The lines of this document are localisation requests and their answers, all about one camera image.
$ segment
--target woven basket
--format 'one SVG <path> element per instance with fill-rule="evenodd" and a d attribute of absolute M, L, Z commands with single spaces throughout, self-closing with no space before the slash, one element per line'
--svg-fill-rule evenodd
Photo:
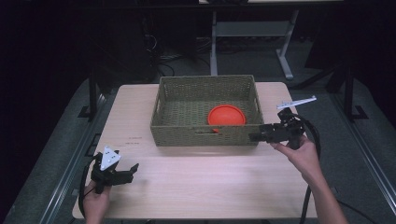
<path fill-rule="evenodd" d="M 208 125 L 209 111 L 234 105 L 245 125 Z M 150 129 L 159 147 L 248 146 L 263 124 L 253 76 L 162 77 Z"/>

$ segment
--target red round object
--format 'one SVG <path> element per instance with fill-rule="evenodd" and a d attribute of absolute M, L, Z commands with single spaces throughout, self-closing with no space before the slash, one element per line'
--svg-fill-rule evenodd
<path fill-rule="evenodd" d="M 241 125 L 246 123 L 244 113 L 234 105 L 218 105 L 207 116 L 209 125 Z"/>

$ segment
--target dark background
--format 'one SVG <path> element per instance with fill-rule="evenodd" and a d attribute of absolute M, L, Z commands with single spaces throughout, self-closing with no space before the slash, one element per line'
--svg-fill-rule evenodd
<path fill-rule="evenodd" d="M 8 0 L 0 5 L 4 192 L 0 220 L 90 72 L 96 74 L 101 91 L 123 83 L 148 83 L 156 76 L 155 64 L 144 49 L 144 13 L 81 12 L 71 6 L 67 1 L 46 0 Z M 309 67 L 325 69 L 340 60 L 347 62 L 396 126 L 394 8 L 392 1 L 374 1 L 368 7 L 336 7 L 325 17 L 308 8 L 302 11 L 293 38 L 316 40 Z M 152 18 L 152 32 L 193 58 L 194 38 L 210 32 L 205 26 L 210 24 L 210 12 L 205 13 L 197 20 L 190 13 L 169 17 L 158 12 Z"/>

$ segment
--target person's right hand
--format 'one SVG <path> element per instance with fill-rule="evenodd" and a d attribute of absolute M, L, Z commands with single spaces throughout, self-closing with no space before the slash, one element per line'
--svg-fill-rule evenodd
<path fill-rule="evenodd" d="M 300 148 L 296 150 L 281 143 L 270 143 L 270 145 L 288 157 L 289 161 L 301 172 L 303 179 L 308 184 L 311 183 L 312 179 L 322 175 L 315 144 L 306 136 L 301 136 Z"/>

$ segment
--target person's right arm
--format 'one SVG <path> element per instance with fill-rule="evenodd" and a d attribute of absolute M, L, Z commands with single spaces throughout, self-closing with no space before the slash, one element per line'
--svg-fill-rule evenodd
<path fill-rule="evenodd" d="M 319 223 L 347 223 L 340 205 L 335 200 L 321 172 L 315 144 L 306 136 L 302 136 L 300 148 L 297 150 L 280 143 L 271 143 L 271 146 L 288 157 L 289 161 L 301 172 L 303 179 L 311 188 Z"/>

